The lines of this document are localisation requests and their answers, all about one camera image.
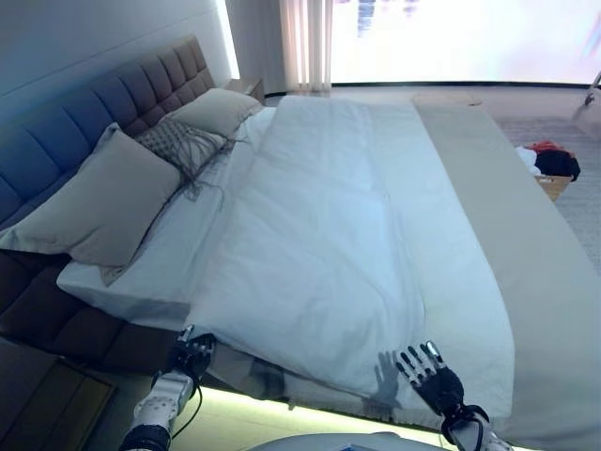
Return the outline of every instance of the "gray headboard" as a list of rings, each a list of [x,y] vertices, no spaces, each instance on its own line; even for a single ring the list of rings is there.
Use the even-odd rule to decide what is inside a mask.
[[[0,229],[54,194],[107,125],[131,136],[215,87],[195,36],[148,54],[0,133]]]

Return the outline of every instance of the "white duvet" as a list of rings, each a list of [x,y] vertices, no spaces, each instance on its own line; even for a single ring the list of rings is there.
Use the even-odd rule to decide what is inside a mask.
[[[281,102],[187,319],[239,350],[365,396],[378,390],[378,355],[415,343],[424,327],[372,162],[370,121],[355,103]]]

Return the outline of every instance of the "window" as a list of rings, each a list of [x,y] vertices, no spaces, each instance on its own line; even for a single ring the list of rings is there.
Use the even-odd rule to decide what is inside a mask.
[[[334,0],[334,83],[589,84],[601,69],[598,0]]]

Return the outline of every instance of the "wire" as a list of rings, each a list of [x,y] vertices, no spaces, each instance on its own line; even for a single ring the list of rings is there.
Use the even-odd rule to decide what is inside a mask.
[[[482,426],[482,423],[474,418],[471,418],[469,420],[466,420],[467,423],[475,423],[476,425],[478,425],[478,439],[476,441],[476,451],[479,451],[480,449],[482,449],[482,440],[484,438],[484,426]]]
[[[194,384],[194,391],[198,392],[198,405],[196,406],[196,410],[194,411],[190,419],[186,422],[186,424],[179,428],[175,434],[173,434],[171,440],[174,440],[181,432],[183,432],[183,430],[190,425],[190,423],[194,420],[194,418],[200,411],[200,406],[202,406],[203,404],[203,392],[200,390],[200,386],[197,383]]]

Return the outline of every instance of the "white curtain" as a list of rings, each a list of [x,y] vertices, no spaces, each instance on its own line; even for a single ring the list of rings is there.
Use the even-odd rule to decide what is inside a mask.
[[[332,5],[333,0],[280,0],[288,91],[330,91]]]

